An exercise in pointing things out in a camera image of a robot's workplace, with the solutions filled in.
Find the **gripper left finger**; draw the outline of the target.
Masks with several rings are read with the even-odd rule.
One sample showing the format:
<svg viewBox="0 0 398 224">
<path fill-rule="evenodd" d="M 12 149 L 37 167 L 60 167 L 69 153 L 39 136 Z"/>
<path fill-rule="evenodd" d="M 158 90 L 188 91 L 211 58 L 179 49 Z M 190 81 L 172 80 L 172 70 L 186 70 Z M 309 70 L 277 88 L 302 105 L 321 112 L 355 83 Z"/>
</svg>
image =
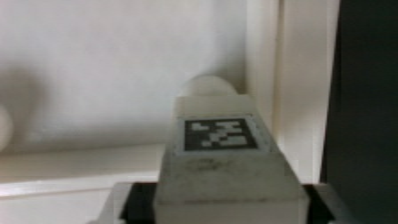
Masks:
<svg viewBox="0 0 398 224">
<path fill-rule="evenodd" d="M 131 187 L 126 182 L 113 185 L 97 218 L 87 224 L 131 224 L 122 216 Z"/>
</svg>

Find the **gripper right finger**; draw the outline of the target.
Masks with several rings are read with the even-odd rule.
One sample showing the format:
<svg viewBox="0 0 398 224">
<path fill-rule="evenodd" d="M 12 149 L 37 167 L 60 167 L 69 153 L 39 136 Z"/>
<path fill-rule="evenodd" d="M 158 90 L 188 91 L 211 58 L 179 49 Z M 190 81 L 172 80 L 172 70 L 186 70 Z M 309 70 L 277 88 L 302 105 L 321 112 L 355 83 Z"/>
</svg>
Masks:
<svg viewBox="0 0 398 224">
<path fill-rule="evenodd" d="M 355 218 L 332 186 L 325 183 L 305 184 L 303 189 L 309 195 L 305 224 L 355 224 Z"/>
</svg>

